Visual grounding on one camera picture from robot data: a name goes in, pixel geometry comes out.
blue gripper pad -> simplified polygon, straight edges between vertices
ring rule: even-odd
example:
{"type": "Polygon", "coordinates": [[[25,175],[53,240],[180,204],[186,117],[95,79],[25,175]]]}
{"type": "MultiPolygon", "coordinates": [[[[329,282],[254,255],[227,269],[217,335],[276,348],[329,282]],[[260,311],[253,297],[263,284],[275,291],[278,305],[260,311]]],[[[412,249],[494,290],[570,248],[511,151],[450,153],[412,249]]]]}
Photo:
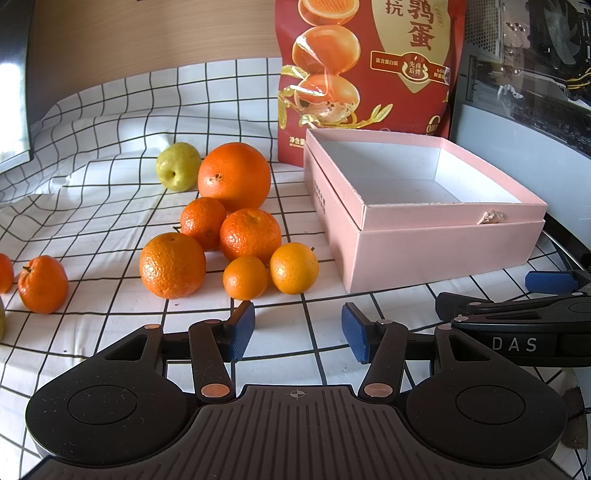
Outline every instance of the blue gripper pad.
{"type": "Polygon", "coordinates": [[[369,345],[365,327],[345,305],[340,314],[341,327],[349,347],[358,362],[369,363],[369,345]]]}
{"type": "Polygon", "coordinates": [[[566,295],[579,289],[579,282],[569,272],[529,272],[525,287],[535,293],[566,295]]]}
{"type": "Polygon", "coordinates": [[[255,331],[255,306],[251,303],[236,322],[233,330],[232,342],[229,346],[231,361],[241,360],[248,342],[251,340],[252,332],[255,331]]]}

ribbed black surface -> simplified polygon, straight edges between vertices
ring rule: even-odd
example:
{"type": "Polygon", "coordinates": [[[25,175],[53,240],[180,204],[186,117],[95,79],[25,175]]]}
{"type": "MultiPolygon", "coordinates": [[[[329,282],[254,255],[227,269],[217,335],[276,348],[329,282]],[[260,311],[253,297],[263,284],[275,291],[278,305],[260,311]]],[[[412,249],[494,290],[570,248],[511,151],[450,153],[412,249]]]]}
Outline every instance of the ribbed black surface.
{"type": "Polygon", "coordinates": [[[188,432],[134,465],[86,469],[45,460],[28,480],[565,480],[546,460],[510,469],[467,466],[420,444],[388,406],[348,387],[247,387],[203,407],[188,432]]]}

black robotic gripper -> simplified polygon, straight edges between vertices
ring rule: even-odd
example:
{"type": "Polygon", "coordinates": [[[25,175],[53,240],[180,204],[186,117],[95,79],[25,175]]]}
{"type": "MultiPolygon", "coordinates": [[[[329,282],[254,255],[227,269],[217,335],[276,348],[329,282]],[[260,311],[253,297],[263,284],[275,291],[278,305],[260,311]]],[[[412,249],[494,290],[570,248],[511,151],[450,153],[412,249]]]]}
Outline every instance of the black robotic gripper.
{"type": "Polygon", "coordinates": [[[30,480],[566,480],[550,461],[566,426],[554,390],[449,324],[434,335],[370,322],[343,332],[369,370],[350,385],[247,385],[224,362],[255,326],[243,302],[186,333],[146,325],[49,382],[26,423],[44,460],[30,480]],[[399,393],[405,359],[432,375],[399,393]],[[166,379],[190,360],[195,393],[166,379]]]}

white checkered tablecloth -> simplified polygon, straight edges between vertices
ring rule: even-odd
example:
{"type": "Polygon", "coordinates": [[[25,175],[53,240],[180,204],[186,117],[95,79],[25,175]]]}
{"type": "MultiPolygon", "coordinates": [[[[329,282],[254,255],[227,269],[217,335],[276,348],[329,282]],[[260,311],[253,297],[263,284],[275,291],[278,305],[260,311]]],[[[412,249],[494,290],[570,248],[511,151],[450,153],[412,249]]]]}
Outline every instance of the white checkered tablecloth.
{"type": "MultiPolygon", "coordinates": [[[[358,364],[340,328],[340,308],[354,301],[373,320],[390,318],[413,332],[438,324],[434,298],[453,291],[493,301],[527,297],[529,270],[564,268],[541,238],[528,264],[396,290],[348,296],[299,168],[277,162],[279,59],[221,61],[105,83],[55,105],[34,127],[34,158],[0,175],[0,252],[15,272],[31,258],[61,261],[70,295],[51,315],[30,313],[15,292],[2,295],[7,330],[0,342],[0,478],[15,480],[40,459],[25,430],[27,401],[45,383],[146,323],[165,332],[225,319],[235,304],[224,292],[227,260],[207,253],[203,286],[189,298],[163,300],[142,285],[138,257],[152,237],[172,231],[198,192],[165,190],[155,175],[158,153],[176,141],[202,156],[229,141],[253,145],[270,161],[271,191],[262,208],[281,225],[284,242],[315,247],[316,284],[301,297],[270,287],[254,301],[256,329],[245,358],[228,365],[245,384],[352,384],[358,364]]],[[[428,375],[428,362],[408,361],[407,390],[428,375]]],[[[558,369],[532,374],[564,391],[575,380],[558,369]]],[[[168,377],[193,391],[190,365],[176,362],[168,377]]],[[[585,451],[560,445],[554,457],[584,479],[585,451]]]]}

green fruit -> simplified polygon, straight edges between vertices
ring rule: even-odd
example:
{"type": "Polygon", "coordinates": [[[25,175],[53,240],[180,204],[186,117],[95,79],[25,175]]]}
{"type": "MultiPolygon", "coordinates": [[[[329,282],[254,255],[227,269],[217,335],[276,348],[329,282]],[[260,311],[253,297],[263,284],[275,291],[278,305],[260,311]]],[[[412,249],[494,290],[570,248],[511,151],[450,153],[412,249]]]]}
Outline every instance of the green fruit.
{"type": "Polygon", "coordinates": [[[6,324],[6,313],[4,312],[4,304],[2,303],[2,299],[0,299],[0,340],[4,336],[4,327],[6,324]]]}
{"type": "Polygon", "coordinates": [[[162,185],[174,192],[185,192],[197,182],[201,157],[197,149],[179,142],[164,150],[156,159],[156,175],[162,185]]]}

